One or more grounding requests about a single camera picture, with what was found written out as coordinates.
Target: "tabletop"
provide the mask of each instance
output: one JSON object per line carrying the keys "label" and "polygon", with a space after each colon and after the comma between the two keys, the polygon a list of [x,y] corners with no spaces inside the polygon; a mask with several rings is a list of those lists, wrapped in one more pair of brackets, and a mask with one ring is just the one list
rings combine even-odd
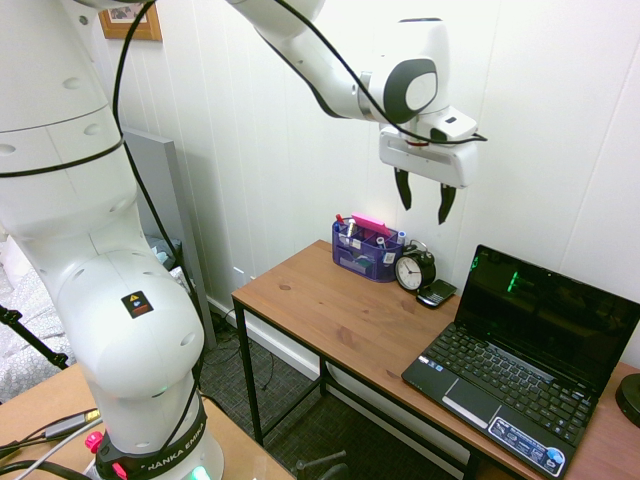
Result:
{"label": "tabletop", "polygon": [[[458,296],[437,310],[427,309],[395,282],[372,282],[336,265],[331,245],[318,241],[233,297],[519,475],[544,478],[401,378],[453,321]],[[640,429],[614,398],[622,378],[636,372],[623,363],[614,370],[565,479],[640,479]]]}
{"label": "tabletop", "polygon": [[[208,417],[207,426],[224,454],[223,480],[293,479],[289,472],[215,405],[208,400],[204,401],[204,405]],[[0,445],[20,440],[42,425],[90,408],[95,408],[93,397],[80,368],[74,365],[0,405]],[[96,430],[104,431],[104,427],[100,425]],[[72,440],[56,452],[50,461],[79,472],[84,471],[93,459],[93,455],[84,446],[85,436]],[[53,445],[54,443],[46,443],[24,448],[0,460],[0,467],[20,460],[38,459]],[[0,478],[14,478],[16,475],[7,474]],[[54,477],[46,472],[35,471],[29,478],[36,480]]]}

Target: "pink item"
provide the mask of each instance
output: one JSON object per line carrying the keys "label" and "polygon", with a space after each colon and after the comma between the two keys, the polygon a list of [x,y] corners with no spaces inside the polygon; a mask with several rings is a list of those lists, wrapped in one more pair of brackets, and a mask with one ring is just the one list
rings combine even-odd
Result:
{"label": "pink item", "polygon": [[100,442],[102,442],[102,433],[93,432],[89,434],[87,439],[84,441],[84,444],[89,450],[91,450],[91,453],[95,455],[95,453],[98,451],[98,447],[100,446]]}
{"label": "pink item", "polygon": [[356,225],[365,228],[367,230],[373,230],[374,232],[381,233],[387,237],[391,236],[391,231],[387,228],[384,222],[376,220],[373,217],[363,215],[362,213],[352,213],[351,218],[356,221]]}
{"label": "pink item", "polygon": [[113,467],[113,471],[116,472],[122,480],[127,480],[127,472],[124,471],[124,468],[119,463],[114,463],[111,465]]}

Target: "picture frame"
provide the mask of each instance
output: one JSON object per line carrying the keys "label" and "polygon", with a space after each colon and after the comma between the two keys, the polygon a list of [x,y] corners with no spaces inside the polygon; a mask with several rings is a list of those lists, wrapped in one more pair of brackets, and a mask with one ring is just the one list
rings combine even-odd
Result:
{"label": "picture frame", "polygon": [[[102,24],[104,38],[124,39],[127,36],[129,27],[143,6],[144,4],[142,3],[132,3],[100,12],[100,23]],[[133,38],[135,40],[162,41],[158,11],[155,5],[147,11],[145,18],[143,18],[133,34]]]}

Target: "laptop touchpad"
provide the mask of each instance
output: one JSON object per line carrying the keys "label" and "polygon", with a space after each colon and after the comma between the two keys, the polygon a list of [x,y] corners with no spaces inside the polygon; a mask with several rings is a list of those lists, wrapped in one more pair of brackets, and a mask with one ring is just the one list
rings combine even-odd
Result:
{"label": "laptop touchpad", "polygon": [[492,396],[462,379],[456,380],[453,387],[442,397],[442,401],[483,429],[489,426],[489,422],[501,406]]}

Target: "green light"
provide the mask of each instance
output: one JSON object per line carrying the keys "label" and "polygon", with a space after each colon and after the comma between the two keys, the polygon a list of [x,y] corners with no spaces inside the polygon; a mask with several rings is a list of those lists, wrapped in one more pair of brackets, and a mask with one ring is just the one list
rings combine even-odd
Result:
{"label": "green light", "polygon": [[507,287],[507,292],[511,293],[511,290],[516,285],[516,280],[518,280],[518,272],[517,271],[513,274],[513,277],[511,278],[511,283],[509,283],[509,286]]}
{"label": "green light", "polygon": [[207,470],[202,466],[193,469],[193,472],[191,472],[191,478],[193,480],[211,480]]}

